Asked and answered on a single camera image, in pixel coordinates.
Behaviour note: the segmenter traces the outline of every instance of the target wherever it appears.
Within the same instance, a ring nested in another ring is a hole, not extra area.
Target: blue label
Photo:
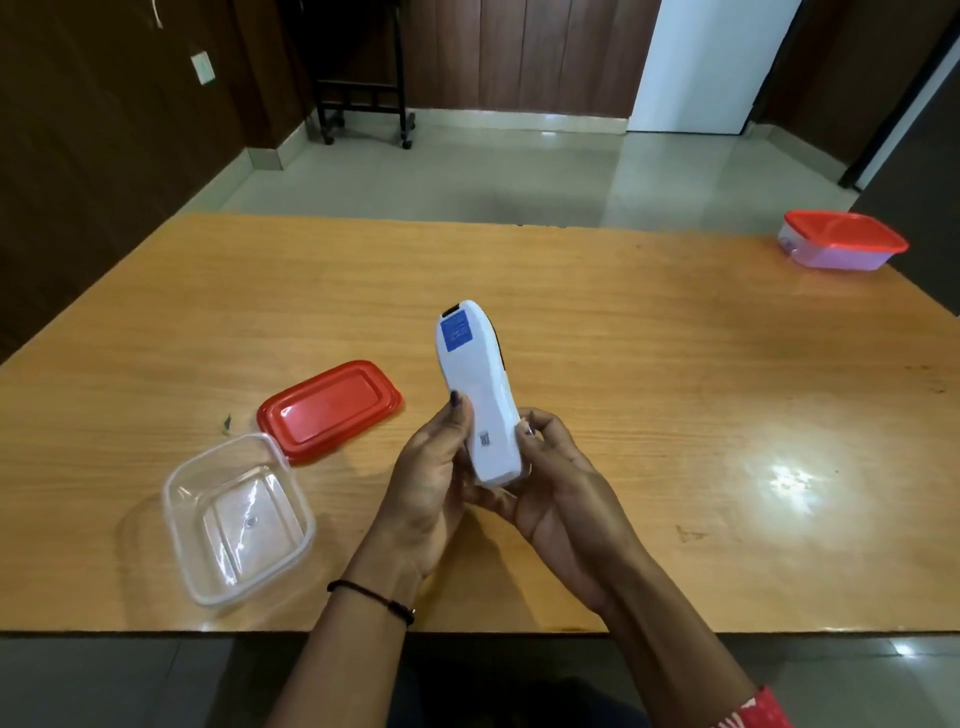
[[[466,311],[457,311],[452,316],[443,319],[440,322],[440,331],[444,333],[444,342],[448,352],[462,347],[468,341],[473,341]]]

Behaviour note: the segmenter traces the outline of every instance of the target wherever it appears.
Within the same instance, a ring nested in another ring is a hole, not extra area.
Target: red sleeve
[[[740,710],[717,723],[716,728],[790,728],[790,723],[774,694],[761,688]]]

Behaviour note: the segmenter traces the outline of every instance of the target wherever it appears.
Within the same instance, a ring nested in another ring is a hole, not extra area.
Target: forearm
[[[604,616],[657,728],[708,728],[756,686],[666,572],[645,552],[615,579]]]
[[[367,540],[345,579],[412,605],[420,578]],[[387,720],[406,624],[379,602],[337,589],[326,603],[268,722],[269,728],[381,728]]]

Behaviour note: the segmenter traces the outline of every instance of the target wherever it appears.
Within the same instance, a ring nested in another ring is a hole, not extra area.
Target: container with red lid
[[[400,393],[350,361],[266,400],[262,432],[187,460],[163,486],[164,518],[187,591],[223,607],[292,568],[317,525],[291,465],[309,462],[395,412]]]
[[[780,246],[810,268],[874,271],[909,247],[879,220],[855,212],[796,209],[783,220]]]

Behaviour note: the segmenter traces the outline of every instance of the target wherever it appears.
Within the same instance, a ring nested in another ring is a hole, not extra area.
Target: white handheld device
[[[437,322],[437,357],[450,391],[473,404],[473,431],[467,452],[477,481],[497,488],[526,471],[516,444],[520,421],[493,324],[473,301],[444,311]]]

